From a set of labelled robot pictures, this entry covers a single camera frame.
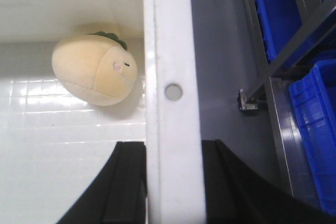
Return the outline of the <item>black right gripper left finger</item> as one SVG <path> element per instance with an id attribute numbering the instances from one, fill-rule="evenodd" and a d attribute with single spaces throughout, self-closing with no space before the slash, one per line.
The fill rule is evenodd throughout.
<path id="1" fill-rule="evenodd" d="M 145 223 L 146 147 L 117 142 L 111 156 L 59 223 Z"/>

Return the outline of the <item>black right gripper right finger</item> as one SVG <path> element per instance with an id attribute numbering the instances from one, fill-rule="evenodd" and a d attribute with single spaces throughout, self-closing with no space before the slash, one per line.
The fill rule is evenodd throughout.
<path id="1" fill-rule="evenodd" d="M 335 223 L 267 182 L 220 140 L 202 141 L 207 223 Z"/>

